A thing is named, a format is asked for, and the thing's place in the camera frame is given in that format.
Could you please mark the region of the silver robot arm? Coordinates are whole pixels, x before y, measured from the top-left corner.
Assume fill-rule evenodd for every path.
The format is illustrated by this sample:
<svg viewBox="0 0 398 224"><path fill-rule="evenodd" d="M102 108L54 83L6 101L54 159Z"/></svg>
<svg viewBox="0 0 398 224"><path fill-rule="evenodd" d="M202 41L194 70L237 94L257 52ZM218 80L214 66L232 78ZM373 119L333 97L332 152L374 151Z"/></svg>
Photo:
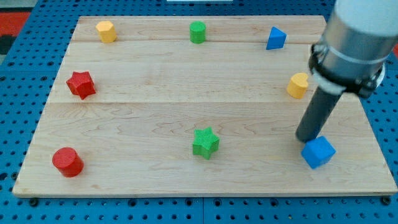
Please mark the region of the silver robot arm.
<svg viewBox="0 0 398 224"><path fill-rule="evenodd" d="M308 65L330 95L369 97L397 43L397 0L337 0Z"/></svg>

